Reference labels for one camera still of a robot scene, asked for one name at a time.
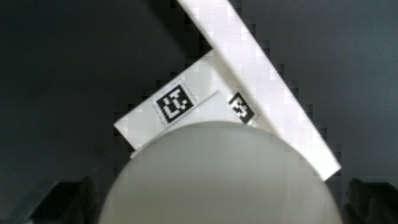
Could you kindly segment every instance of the white surface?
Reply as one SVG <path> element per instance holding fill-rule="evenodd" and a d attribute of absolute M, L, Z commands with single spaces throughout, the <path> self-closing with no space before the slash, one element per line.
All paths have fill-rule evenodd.
<path fill-rule="evenodd" d="M 120 118 L 115 128 L 133 148 L 142 150 L 147 143 L 167 133 L 167 129 L 175 128 L 172 126 L 184 120 L 211 94 L 218 91 L 227 102 L 239 92 L 257 115 L 248 125 L 279 136 L 326 180 L 339 170 L 339 163 L 229 2 L 179 2 L 215 50 Z M 154 102 L 175 85 L 183 86 L 195 107 L 167 123 Z M 191 123 L 200 122 L 200 116 L 218 120 L 222 113 L 218 110 L 199 110 Z"/>
<path fill-rule="evenodd" d="M 341 168 L 339 163 L 232 6 L 227 0 L 179 0 L 179 3 L 273 133 L 302 153 L 325 180 Z"/>
<path fill-rule="evenodd" d="M 287 144 L 232 123 L 179 128 L 126 164 L 99 224 L 341 224 L 330 192 Z"/>
<path fill-rule="evenodd" d="M 172 89 L 172 87 L 181 83 L 188 89 L 188 92 L 191 93 L 195 106 L 200 105 L 202 101 L 209 98 L 209 96 L 215 94 L 216 91 L 220 96 L 223 97 L 223 102 L 227 102 L 227 100 L 232 98 L 236 92 L 241 92 L 245 94 L 238 86 L 234 76 L 231 75 L 229 69 L 220 60 L 220 57 L 216 56 L 215 52 L 209 51 L 209 53 L 202 56 L 200 60 L 193 63 L 193 65 L 177 75 L 174 80 L 158 90 L 154 95 L 147 98 L 147 100 L 131 110 L 131 112 L 115 122 L 115 128 L 120 131 L 120 134 L 136 150 L 140 150 L 145 147 L 145 144 L 151 142 L 151 140 L 165 134 L 165 131 L 172 127 L 175 122 L 181 119 L 184 119 L 184 117 L 181 117 L 181 119 L 177 119 L 175 122 L 172 122 L 170 125 L 167 125 L 161 119 L 161 114 L 154 108 L 154 102 L 152 102 L 158 99 L 158 97 L 165 94 L 168 89 Z M 195 112 L 197 112 L 195 115 L 197 118 L 215 117 L 216 120 L 218 117 L 222 119 L 225 110 L 223 109 L 204 110 L 197 108 Z M 268 122 L 263 119 L 263 117 L 254 118 L 250 125 L 255 128 L 263 129 L 264 131 L 271 132 Z"/>
<path fill-rule="evenodd" d="M 174 123 L 174 125 L 163 130 L 161 134 L 151 139 L 145 145 L 151 144 L 152 141 L 177 128 L 211 121 L 223 121 L 236 124 L 241 124 L 239 118 L 229 108 L 225 99 L 218 91 L 213 93 L 209 98 L 202 101 L 202 103 L 193 108 L 191 112 L 186 114 L 181 120 Z M 136 157 L 142 150 L 136 150 L 131 154 L 131 159 Z"/>

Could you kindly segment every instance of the dark background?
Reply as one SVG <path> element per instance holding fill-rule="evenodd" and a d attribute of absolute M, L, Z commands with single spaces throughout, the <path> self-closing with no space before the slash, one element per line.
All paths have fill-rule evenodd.
<path fill-rule="evenodd" d="M 398 2 L 232 1 L 326 143 L 328 180 L 398 185 Z M 115 119 L 209 47 L 170 0 L 0 1 L 0 220 L 51 181 L 99 196 L 127 162 Z"/>

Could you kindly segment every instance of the black object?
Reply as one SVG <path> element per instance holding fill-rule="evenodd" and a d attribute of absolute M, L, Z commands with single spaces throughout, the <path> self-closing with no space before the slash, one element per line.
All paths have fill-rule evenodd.
<path fill-rule="evenodd" d="M 389 183 L 364 183 L 358 179 L 351 179 L 346 196 L 350 200 L 342 208 L 346 224 L 398 223 L 398 191 Z"/>
<path fill-rule="evenodd" d="M 97 200 L 88 178 L 60 182 L 37 206 L 30 220 L 35 224 L 94 224 Z"/>

